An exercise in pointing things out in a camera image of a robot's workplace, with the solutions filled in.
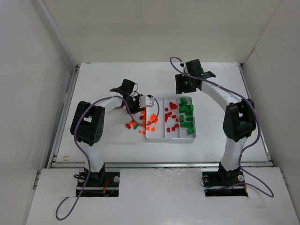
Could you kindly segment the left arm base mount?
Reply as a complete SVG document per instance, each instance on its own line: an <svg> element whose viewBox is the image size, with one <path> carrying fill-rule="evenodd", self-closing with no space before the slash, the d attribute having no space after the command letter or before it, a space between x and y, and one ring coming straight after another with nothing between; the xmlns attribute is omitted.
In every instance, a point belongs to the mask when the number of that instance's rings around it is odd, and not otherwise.
<svg viewBox="0 0 300 225"><path fill-rule="evenodd" d="M120 172L101 171L97 177L91 173L81 197L118 197Z"/></svg>

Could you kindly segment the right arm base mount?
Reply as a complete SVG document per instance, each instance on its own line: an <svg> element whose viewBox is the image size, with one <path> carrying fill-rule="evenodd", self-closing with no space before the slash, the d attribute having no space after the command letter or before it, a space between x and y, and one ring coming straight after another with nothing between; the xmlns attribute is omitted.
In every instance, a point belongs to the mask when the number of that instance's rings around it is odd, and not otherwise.
<svg viewBox="0 0 300 225"><path fill-rule="evenodd" d="M206 197L243 196L248 197L246 186L243 184L243 172L239 169L233 175L222 171L203 171L201 185Z"/></svg>

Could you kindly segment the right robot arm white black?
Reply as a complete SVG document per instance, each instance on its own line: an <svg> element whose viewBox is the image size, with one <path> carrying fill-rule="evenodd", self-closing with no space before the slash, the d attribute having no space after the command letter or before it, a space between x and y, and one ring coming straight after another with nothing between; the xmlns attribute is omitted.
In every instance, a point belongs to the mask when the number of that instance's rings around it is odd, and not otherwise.
<svg viewBox="0 0 300 225"><path fill-rule="evenodd" d="M175 76L176 94L200 90L210 96L225 112L223 131L226 136L224 155L215 174L222 183L241 174L240 157L248 137L256 129L254 102L225 88L211 71L204 72L198 59L180 62L182 70Z"/></svg>

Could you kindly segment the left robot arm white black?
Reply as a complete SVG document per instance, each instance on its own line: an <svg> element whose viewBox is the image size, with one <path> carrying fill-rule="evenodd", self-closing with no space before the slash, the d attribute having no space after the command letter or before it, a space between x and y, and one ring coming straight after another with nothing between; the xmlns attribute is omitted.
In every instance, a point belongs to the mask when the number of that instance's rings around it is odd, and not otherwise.
<svg viewBox="0 0 300 225"><path fill-rule="evenodd" d="M105 97L93 104L81 101L77 105L70 133L76 146L86 157L84 177L89 181L100 182L105 178L105 164L97 144L103 135L105 114L121 106L125 106L129 115L145 109L141 104L143 96L138 93L134 95L136 85L135 82L124 79L121 86L110 90L120 97Z"/></svg>

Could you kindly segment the red curved lego piece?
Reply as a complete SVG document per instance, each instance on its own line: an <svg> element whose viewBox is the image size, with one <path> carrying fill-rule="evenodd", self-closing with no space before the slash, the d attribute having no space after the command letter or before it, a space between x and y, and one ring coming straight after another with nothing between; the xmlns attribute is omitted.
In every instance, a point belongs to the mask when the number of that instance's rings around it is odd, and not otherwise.
<svg viewBox="0 0 300 225"><path fill-rule="evenodd" d="M172 112L165 113L165 122L168 121L169 117L172 115Z"/></svg>

